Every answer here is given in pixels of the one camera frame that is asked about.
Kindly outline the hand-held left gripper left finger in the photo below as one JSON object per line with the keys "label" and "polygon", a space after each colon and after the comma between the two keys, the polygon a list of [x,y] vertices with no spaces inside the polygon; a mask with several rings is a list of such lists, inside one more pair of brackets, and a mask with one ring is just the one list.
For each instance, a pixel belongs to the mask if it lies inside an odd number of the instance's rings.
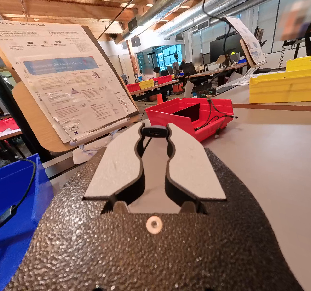
{"label": "hand-held left gripper left finger", "polygon": [[107,145],[84,199],[108,200],[142,177],[144,127],[144,122],[138,122]]}

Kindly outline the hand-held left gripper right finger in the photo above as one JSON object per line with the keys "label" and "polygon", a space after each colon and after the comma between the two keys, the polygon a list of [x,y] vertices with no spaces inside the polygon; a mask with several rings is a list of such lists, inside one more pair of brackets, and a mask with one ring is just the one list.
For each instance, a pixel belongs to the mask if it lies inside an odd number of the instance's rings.
{"label": "hand-held left gripper right finger", "polygon": [[225,201],[203,145],[173,123],[168,123],[167,129],[167,196],[173,201]]}

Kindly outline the blue plastic bin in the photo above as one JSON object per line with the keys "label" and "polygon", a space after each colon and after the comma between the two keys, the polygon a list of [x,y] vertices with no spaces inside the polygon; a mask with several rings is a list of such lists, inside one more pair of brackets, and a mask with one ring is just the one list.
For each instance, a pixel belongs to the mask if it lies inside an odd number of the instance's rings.
{"label": "blue plastic bin", "polygon": [[[0,230],[0,290],[17,271],[28,250],[34,231],[54,194],[38,154],[27,157],[36,164],[34,180],[16,215]],[[33,174],[33,164],[16,161],[0,170],[0,213],[18,204],[26,192]]]}

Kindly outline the grey desk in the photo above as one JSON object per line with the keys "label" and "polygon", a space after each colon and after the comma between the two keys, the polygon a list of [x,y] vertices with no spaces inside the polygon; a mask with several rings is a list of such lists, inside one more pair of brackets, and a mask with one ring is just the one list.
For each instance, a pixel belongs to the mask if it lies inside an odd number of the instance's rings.
{"label": "grey desk", "polygon": [[[218,139],[202,142],[248,187],[264,210],[282,253],[304,290],[310,290],[310,112],[234,109],[238,116]],[[165,194],[164,139],[150,142],[143,156],[144,194],[130,207],[132,213],[177,213],[179,207]],[[54,194],[82,166],[72,153],[43,164]]]}

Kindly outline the black bin divider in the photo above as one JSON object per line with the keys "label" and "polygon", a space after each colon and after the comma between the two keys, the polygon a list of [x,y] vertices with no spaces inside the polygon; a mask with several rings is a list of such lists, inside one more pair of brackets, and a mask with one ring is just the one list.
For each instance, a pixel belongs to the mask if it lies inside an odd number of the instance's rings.
{"label": "black bin divider", "polygon": [[172,113],[173,115],[188,117],[191,122],[197,121],[200,118],[200,104],[194,104],[185,109]]}

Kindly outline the black box green display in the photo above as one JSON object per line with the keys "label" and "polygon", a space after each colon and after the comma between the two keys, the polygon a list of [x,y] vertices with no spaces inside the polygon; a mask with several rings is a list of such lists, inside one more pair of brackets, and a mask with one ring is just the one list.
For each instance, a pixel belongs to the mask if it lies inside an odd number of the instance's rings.
{"label": "black box green display", "polygon": [[204,90],[196,92],[197,98],[208,98],[209,99],[214,96],[216,96],[215,88],[204,89]]}

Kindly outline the grey wood-edged table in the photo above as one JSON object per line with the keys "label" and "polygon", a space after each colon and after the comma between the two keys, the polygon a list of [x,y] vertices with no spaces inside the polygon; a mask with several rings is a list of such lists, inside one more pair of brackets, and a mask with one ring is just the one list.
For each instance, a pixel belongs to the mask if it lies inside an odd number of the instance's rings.
{"label": "grey wood-edged table", "polygon": [[311,111],[310,102],[286,102],[286,103],[256,103],[249,102],[249,88],[247,85],[236,86],[216,96],[216,99],[230,99],[233,108],[256,110],[289,110]]}

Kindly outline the wooden document stand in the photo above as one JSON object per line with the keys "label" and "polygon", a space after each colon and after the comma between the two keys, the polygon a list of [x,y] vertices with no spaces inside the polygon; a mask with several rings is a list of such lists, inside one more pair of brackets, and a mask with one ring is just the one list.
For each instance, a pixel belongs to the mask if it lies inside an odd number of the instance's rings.
{"label": "wooden document stand", "polygon": [[251,31],[236,17],[225,16],[225,19],[242,37],[240,43],[245,55],[245,58],[250,65],[250,69],[242,77],[233,81],[228,81],[231,86],[248,85],[251,76],[259,67],[266,64],[265,54],[262,52],[261,45]]}
{"label": "wooden document stand", "polygon": [[9,111],[44,161],[138,120],[123,80],[86,26],[1,20]]}

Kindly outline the black computer monitor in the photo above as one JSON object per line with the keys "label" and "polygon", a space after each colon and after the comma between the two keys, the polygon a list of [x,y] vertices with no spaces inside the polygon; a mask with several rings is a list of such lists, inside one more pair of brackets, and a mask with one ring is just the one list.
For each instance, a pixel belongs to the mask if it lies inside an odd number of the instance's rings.
{"label": "black computer monitor", "polygon": [[218,37],[216,40],[210,42],[210,63],[216,62],[220,56],[224,55],[224,45],[226,54],[231,54],[232,52],[235,52],[239,53],[240,57],[245,56],[242,46],[240,44],[241,38],[241,35],[235,32],[229,33],[226,40],[225,35],[223,35],[223,38]]}

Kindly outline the silver ventilation duct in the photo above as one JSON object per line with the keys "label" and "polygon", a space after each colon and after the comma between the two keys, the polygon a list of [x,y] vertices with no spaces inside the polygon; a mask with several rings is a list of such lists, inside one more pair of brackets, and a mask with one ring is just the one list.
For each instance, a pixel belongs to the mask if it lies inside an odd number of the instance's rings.
{"label": "silver ventilation duct", "polygon": [[128,22],[128,28],[121,34],[122,41],[130,40],[131,38],[138,36],[185,1],[187,0],[158,0],[142,16],[135,16]]}
{"label": "silver ventilation duct", "polygon": [[201,1],[197,5],[189,8],[181,15],[178,15],[167,24],[163,25],[159,29],[155,30],[157,35],[164,36],[164,38],[170,38],[174,34],[178,34],[190,27],[199,24],[201,21],[208,20],[208,13],[212,16],[223,13],[231,8],[238,6],[248,0],[205,0]]}

